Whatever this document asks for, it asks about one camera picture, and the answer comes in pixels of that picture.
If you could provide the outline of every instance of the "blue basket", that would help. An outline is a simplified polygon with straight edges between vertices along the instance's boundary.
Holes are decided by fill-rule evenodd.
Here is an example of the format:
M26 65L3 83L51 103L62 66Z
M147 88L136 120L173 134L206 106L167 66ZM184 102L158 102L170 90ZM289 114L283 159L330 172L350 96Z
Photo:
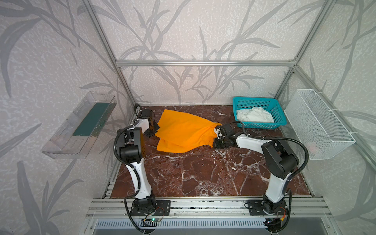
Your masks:
M234 109L234 116L236 121L238 120L236 118L236 110L251 109L253 107L262 107L273 116L274 123L243 122L245 128L276 129L279 126L284 126L287 124L285 114L283 113L281 105L276 99L238 96L234 97L232 107Z

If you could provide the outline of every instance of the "yellow towel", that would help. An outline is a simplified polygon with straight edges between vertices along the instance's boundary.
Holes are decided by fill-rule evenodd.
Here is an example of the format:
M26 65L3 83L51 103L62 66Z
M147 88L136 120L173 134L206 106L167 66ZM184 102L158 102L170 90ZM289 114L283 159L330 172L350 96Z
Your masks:
M193 114L165 109L158 122L160 129L155 134L161 138L157 150L167 153L185 153L202 145L213 147L217 137L214 123Z

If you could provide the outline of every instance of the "clear plastic shelf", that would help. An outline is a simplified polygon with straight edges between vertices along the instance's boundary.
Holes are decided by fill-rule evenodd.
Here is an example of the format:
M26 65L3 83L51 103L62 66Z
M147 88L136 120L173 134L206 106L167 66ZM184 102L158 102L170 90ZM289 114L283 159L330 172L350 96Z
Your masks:
M116 104L114 95L88 92L42 153L53 159L85 159Z

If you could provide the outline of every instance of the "white cloth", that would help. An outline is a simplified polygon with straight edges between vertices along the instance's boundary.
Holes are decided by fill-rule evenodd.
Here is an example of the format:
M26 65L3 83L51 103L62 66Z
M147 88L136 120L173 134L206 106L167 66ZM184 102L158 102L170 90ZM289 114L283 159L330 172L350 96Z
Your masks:
M253 123L274 123L273 116L261 107L236 110L238 121Z

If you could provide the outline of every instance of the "marble surface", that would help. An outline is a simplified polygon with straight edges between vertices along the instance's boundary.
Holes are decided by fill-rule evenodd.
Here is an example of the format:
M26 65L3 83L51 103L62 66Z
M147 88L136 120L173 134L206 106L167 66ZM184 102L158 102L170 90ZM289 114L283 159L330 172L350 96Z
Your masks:
M188 112L222 124L234 121L230 105L144 106L154 111L158 121L164 109ZM254 135L282 136L279 129L248 129ZM260 196L268 186L270 172L262 154L248 149L214 150L201 146L186 153L157 151L158 137L145 138L145 169L157 197ZM298 174L289 186L294 195L309 195L303 177ZM133 183L122 165L111 197L134 193Z

